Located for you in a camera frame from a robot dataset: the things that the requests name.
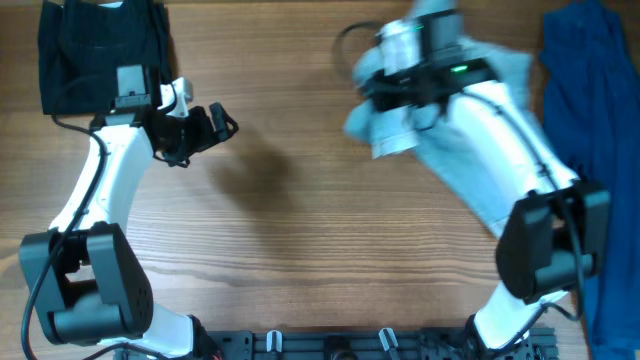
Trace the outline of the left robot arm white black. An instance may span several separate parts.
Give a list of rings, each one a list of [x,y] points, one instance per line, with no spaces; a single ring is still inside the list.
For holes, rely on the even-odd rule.
[[[219,103],[193,106],[185,79],[166,84],[153,68],[129,65],[113,80],[108,109],[85,130],[89,153],[66,206],[48,230],[21,242],[30,292],[23,324],[38,321],[50,343],[91,346],[97,355],[219,359],[222,349],[196,317],[154,301],[126,227],[151,162],[185,168],[238,124]]]

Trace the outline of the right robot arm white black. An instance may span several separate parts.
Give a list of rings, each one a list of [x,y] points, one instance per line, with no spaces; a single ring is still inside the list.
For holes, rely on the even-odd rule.
[[[463,343],[493,359],[522,346],[545,311],[581,294],[600,272],[609,195],[557,158],[486,60],[465,59],[454,41],[434,43],[437,22],[449,17],[441,11],[383,25],[373,48],[379,65],[360,84],[375,156],[418,147],[417,115],[437,108],[430,131],[452,131],[489,175],[487,200],[509,209],[498,227],[499,284],[470,317]]]

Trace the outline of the light blue denim shorts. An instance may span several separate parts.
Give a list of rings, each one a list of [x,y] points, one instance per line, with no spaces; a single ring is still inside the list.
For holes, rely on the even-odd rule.
[[[486,59],[508,86],[510,95],[527,121],[540,129],[530,111],[529,78],[531,55],[498,44],[459,35],[458,43],[468,58]],[[371,146],[374,158],[410,150],[436,174],[480,219],[495,237],[500,237],[513,203],[499,191],[493,176],[477,153],[439,113],[436,105],[413,111],[393,110],[382,114],[369,99],[347,117],[344,132]]]

